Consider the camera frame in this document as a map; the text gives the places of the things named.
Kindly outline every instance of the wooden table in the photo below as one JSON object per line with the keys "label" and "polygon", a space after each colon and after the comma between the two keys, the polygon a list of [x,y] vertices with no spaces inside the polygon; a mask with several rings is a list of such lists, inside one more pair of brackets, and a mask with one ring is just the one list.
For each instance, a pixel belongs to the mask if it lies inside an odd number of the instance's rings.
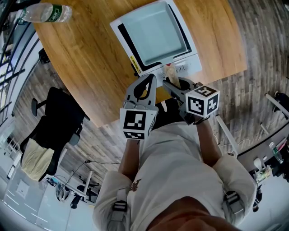
{"label": "wooden table", "polygon": [[[70,5],[68,23],[35,23],[61,80],[96,126],[119,119],[127,87],[136,80],[109,23],[151,0],[50,0]],[[175,0],[196,45],[204,84],[247,69],[236,19],[227,0]],[[168,98],[157,90],[157,101]]]}

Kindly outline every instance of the weighing scale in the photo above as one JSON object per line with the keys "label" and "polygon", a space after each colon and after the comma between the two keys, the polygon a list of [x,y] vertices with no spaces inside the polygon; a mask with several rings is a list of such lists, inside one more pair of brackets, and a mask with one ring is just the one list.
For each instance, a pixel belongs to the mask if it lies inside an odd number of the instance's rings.
{"label": "weighing scale", "polygon": [[110,23],[136,73],[166,79],[164,65],[174,63],[178,77],[201,71],[191,34],[173,0],[158,0]]}

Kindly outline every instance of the plastic water bottle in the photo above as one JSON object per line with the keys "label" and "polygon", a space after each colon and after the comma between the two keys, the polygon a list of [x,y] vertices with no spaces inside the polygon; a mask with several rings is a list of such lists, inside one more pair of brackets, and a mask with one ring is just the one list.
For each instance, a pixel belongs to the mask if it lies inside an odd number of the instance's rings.
{"label": "plastic water bottle", "polygon": [[277,159],[277,161],[278,161],[280,164],[282,164],[284,160],[282,159],[282,155],[281,155],[281,153],[278,151],[275,143],[274,143],[274,142],[271,142],[271,143],[269,144],[269,148],[272,149],[273,154],[274,154],[274,157]]}
{"label": "plastic water bottle", "polygon": [[20,11],[20,18],[33,23],[66,22],[72,16],[69,6],[52,3],[37,3]]}

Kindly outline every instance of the cloth on chair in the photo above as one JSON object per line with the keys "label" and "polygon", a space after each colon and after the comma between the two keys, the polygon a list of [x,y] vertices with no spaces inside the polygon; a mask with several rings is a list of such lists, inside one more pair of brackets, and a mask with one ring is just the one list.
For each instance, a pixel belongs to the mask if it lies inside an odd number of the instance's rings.
{"label": "cloth on chair", "polygon": [[46,172],[54,150],[43,148],[35,140],[29,139],[22,159],[22,170],[32,180],[39,180]]}

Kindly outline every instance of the shirt logo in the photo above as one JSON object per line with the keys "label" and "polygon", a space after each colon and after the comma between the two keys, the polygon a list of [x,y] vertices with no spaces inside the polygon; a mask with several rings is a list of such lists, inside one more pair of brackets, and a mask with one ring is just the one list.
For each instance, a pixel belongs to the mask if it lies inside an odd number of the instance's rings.
{"label": "shirt logo", "polygon": [[137,180],[135,183],[132,183],[130,191],[135,192],[137,190],[137,186],[139,185],[141,179]]}

